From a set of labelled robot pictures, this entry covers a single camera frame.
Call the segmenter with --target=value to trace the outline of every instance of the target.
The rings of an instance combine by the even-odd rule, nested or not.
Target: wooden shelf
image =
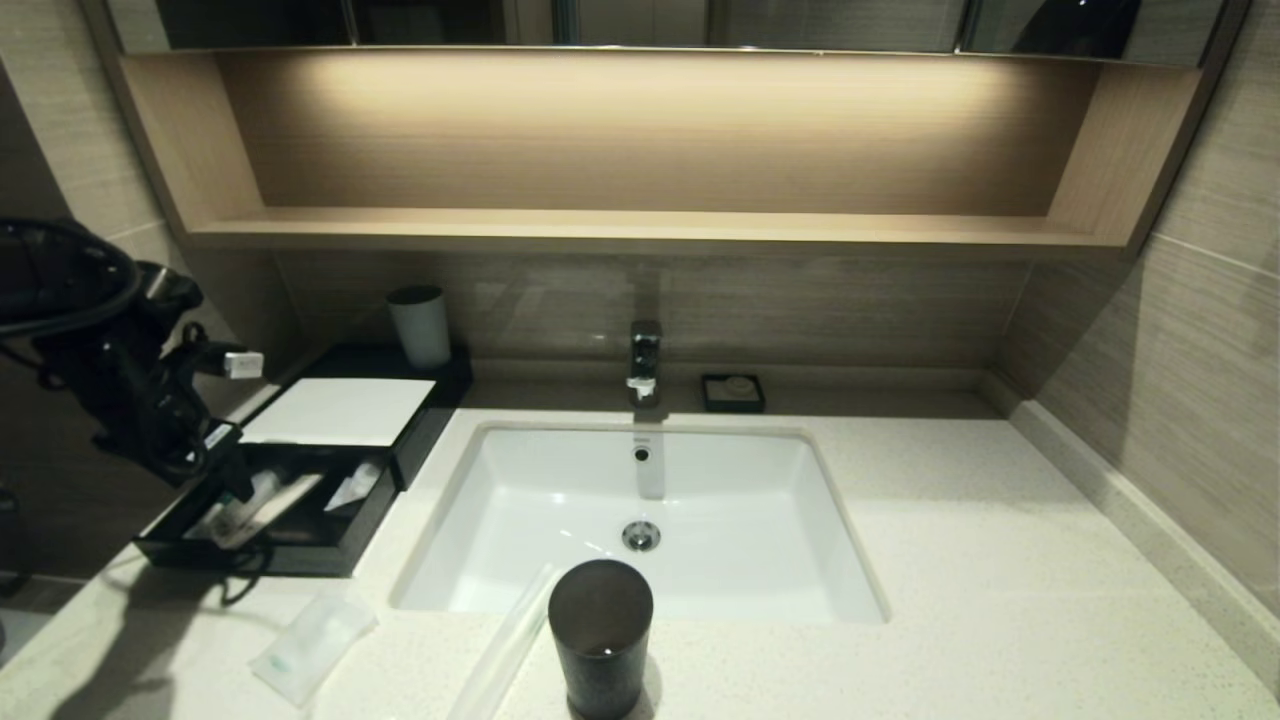
[[[209,249],[1132,258],[1210,90],[1012,58],[125,58],[86,8],[166,218]]]
[[[401,208],[269,208],[188,232],[200,247],[676,255],[1116,258],[1046,218]]]

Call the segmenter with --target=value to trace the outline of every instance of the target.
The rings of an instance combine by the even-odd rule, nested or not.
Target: baseboard trim
[[[1133,482],[995,373],[978,392],[1132,542],[1280,697],[1280,619]]]

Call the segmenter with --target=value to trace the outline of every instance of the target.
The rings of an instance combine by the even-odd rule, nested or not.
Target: white card
[[[303,378],[244,425],[241,442],[389,447],[435,380]]]

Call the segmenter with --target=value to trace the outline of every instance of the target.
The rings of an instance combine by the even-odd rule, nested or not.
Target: sink drain
[[[622,528],[622,543],[636,552],[649,552],[662,542],[662,530],[648,520],[636,520]]]

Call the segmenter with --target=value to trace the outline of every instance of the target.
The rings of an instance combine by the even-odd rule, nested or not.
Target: white cup
[[[408,364],[433,370],[449,361],[449,322],[444,315],[444,291],[429,284],[402,287],[387,296],[396,334]]]

